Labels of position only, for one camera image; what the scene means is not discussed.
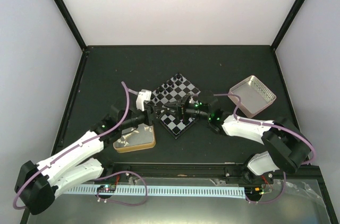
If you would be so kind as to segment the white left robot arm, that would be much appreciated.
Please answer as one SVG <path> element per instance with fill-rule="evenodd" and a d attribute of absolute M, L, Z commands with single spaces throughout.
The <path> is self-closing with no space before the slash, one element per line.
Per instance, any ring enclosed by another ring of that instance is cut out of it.
<path fill-rule="evenodd" d="M 14 191 L 13 207 L 38 215 L 49 208 L 68 189 L 89 180 L 108 181 L 114 175 L 113 166 L 94 156 L 122 136 L 123 130 L 141 124 L 152 125 L 156 119 L 154 107 L 140 109 L 111 109 L 74 143 L 57 154 L 33 163 L 24 163 L 19 170 Z"/>

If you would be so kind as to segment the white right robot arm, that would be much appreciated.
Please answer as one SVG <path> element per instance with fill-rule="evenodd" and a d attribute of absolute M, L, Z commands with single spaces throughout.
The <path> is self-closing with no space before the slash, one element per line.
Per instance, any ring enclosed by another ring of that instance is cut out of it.
<path fill-rule="evenodd" d="M 164 104 L 174 117 L 186 122 L 189 118 L 201 118 L 218 134 L 242 137 L 262 144 L 266 149 L 257 153 L 241 170 L 247 183 L 254 183 L 261 175 L 281 170 L 294 174 L 307 163 L 309 154 L 314 153 L 311 143 L 287 119 L 255 120 L 223 111 L 216 97 L 198 98 L 191 101 L 185 96 L 175 102 Z"/>

